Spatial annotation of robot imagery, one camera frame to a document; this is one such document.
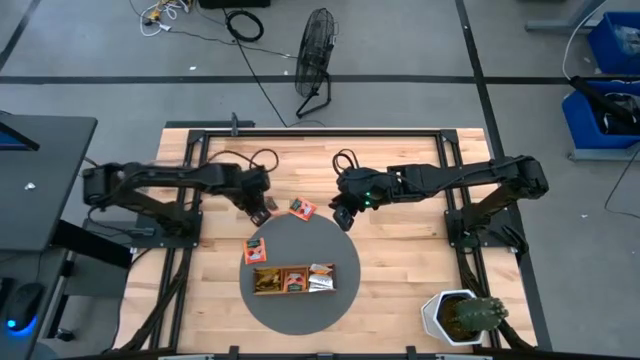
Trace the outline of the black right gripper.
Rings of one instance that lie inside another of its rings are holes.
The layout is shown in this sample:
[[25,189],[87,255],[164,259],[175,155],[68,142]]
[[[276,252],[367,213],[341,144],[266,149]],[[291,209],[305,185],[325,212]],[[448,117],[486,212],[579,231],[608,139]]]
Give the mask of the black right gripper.
[[358,212],[378,210],[386,196],[385,182],[379,183],[382,173],[371,168],[348,167],[340,173],[336,183],[339,194],[329,207],[334,210],[333,219],[348,232]]

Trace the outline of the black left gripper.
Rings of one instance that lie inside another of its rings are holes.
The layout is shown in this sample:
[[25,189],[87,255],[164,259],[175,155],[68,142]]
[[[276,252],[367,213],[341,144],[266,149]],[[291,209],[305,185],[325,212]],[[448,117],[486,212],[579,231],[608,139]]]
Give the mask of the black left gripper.
[[271,196],[264,196],[270,189],[268,172],[264,167],[255,167],[240,173],[240,190],[234,204],[244,211],[255,226],[261,226],[270,217],[268,210],[278,210],[276,200]]

